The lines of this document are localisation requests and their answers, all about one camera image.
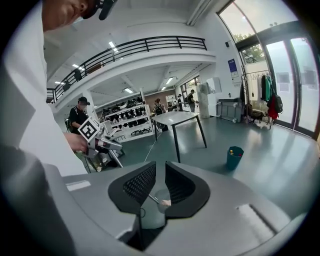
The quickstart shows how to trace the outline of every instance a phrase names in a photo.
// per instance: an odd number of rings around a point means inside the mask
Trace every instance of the hanging jacket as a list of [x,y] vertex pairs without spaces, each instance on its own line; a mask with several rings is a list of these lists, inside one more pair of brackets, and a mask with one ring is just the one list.
[[272,95],[272,80],[271,77],[266,75],[265,76],[265,101],[268,102]]
[[261,77],[261,100],[266,101],[266,75]]

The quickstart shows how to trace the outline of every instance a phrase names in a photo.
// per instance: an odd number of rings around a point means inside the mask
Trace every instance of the gray plastic surface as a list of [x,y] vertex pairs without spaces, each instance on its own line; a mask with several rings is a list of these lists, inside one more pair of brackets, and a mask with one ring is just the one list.
[[147,163],[139,163],[124,168],[115,168],[108,171],[93,172],[89,174],[63,177],[67,185],[87,182],[85,186],[71,191],[71,195],[82,208],[102,229],[116,239],[120,239],[125,233],[138,230],[135,214],[118,210],[108,194],[109,185],[119,177],[126,175]]
[[58,169],[21,150],[0,147],[4,196],[31,235],[54,255],[141,256],[117,241],[75,202]]
[[289,224],[290,218],[279,207],[240,181],[185,164],[173,164],[205,180],[211,190],[210,198],[193,217],[169,219],[146,249],[148,254],[233,256],[260,246],[262,242],[236,209],[244,204],[253,205],[276,232]]

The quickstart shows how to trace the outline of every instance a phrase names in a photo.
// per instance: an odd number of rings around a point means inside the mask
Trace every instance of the man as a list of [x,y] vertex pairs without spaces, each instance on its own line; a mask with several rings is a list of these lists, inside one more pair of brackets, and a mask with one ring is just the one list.
[[194,100],[194,96],[193,96],[194,93],[195,93],[195,90],[192,89],[190,94],[188,95],[188,103],[189,103],[189,107],[190,107],[192,113],[195,112],[196,103],[199,103],[198,101]]
[[[99,18],[104,20],[113,3],[111,0],[40,1],[21,22],[3,55],[1,69],[5,79],[2,86],[10,88],[5,91],[4,98],[12,107],[7,110],[6,106],[1,141],[35,155],[42,163],[56,166],[62,176],[87,173],[73,153],[84,152],[87,142],[81,135],[63,134],[46,104],[44,32],[72,24],[80,17],[88,19],[98,8],[102,9]],[[22,108],[24,116],[20,118],[17,113],[22,115]]]
[[181,94],[178,95],[178,105],[179,105],[179,111],[182,112],[183,109],[182,109],[182,101],[181,101]]
[[69,124],[71,126],[71,133],[80,134],[78,128],[87,120],[87,115],[85,111],[87,110],[87,106],[90,106],[90,102],[88,102],[86,97],[81,97],[78,99],[78,105],[71,108],[69,114]]

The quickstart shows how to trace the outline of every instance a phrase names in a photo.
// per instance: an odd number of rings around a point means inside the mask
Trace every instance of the white pillar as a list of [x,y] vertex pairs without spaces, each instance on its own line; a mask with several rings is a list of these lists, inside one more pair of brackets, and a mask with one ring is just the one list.
[[96,110],[95,110],[95,103],[94,103],[94,100],[92,98],[91,91],[85,90],[85,91],[82,92],[82,95],[84,97],[86,97],[88,102],[90,102],[90,105],[88,105],[86,107],[86,111],[88,113],[88,116],[89,117],[93,117],[95,120],[98,121],[99,119],[98,119],[98,116],[97,116],[97,113],[96,113]]

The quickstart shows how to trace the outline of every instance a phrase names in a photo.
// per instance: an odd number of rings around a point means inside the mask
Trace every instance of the door frame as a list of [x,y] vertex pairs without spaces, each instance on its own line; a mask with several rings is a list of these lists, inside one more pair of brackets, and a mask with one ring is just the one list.
[[301,74],[299,72],[299,65],[298,65],[298,60],[295,54],[295,50],[293,48],[293,45],[291,43],[291,39],[295,38],[306,38],[308,44],[310,45],[311,51],[313,53],[313,58],[316,64],[316,71],[317,71],[317,76],[318,76],[318,81],[320,81],[320,60],[319,57],[320,53],[318,48],[316,47],[315,43],[313,40],[310,38],[310,36],[307,34],[307,32],[302,28],[301,24],[299,21],[292,21],[284,24],[280,24],[277,26],[279,30],[273,31],[272,28],[263,30],[261,32],[258,32],[257,34],[246,38],[238,43],[235,44],[239,51],[239,55],[241,56],[241,51],[255,46],[255,45],[260,45],[263,52],[264,56],[267,62],[267,65],[269,67],[269,71],[271,73],[271,79],[272,83],[276,85],[276,74],[274,72],[274,67],[271,61],[271,57],[269,54],[269,51],[267,49],[267,45],[273,44],[276,42],[281,42],[283,41],[289,61],[290,61],[290,66],[292,69],[292,74],[293,74],[293,89],[294,89],[294,109],[293,109],[293,114],[292,114],[292,120],[291,123],[287,123],[281,120],[275,120],[274,123],[281,125],[283,127],[289,128],[291,130],[303,133],[314,140],[318,139],[318,136],[320,134],[320,88],[318,88],[318,93],[319,93],[319,106],[318,106],[318,116],[317,116],[317,122],[316,122],[316,127],[314,131],[307,130],[305,128],[302,128],[299,126],[299,121],[300,121],[300,113],[301,113],[301,103],[302,103],[302,84],[301,84]]

